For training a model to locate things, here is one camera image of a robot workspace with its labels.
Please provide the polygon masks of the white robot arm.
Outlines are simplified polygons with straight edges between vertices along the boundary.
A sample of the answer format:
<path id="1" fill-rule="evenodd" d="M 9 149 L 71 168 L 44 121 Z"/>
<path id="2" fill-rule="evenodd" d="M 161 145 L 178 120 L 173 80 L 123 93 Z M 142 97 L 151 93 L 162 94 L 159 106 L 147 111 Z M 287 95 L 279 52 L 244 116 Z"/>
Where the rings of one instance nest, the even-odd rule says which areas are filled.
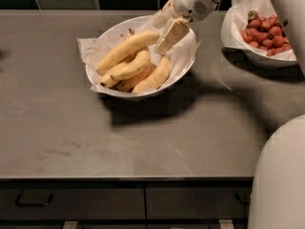
<path id="1" fill-rule="evenodd" d="M 175 17 L 198 22 L 221 0 L 169 0 L 155 20 L 158 28 Z M 305 68 L 305 0 L 267 0 L 274 8 Z M 304 117 L 281 126 L 269 138 L 258 159 L 247 229 L 305 229 Z"/>

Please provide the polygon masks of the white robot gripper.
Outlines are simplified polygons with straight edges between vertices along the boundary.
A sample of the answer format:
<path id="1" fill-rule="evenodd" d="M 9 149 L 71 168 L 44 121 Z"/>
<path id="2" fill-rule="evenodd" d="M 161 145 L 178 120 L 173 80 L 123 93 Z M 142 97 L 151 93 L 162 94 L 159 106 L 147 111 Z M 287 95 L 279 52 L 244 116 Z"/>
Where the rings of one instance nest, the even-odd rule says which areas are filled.
<path id="1" fill-rule="evenodd" d="M 155 52 L 160 55 L 166 54 L 189 33 L 189 22 L 204 20 L 216 9 L 216 6 L 217 3 L 214 0 L 168 0 L 153 17 L 152 24 L 157 29 L 163 28 L 169 20 L 173 19 L 157 41 Z"/>

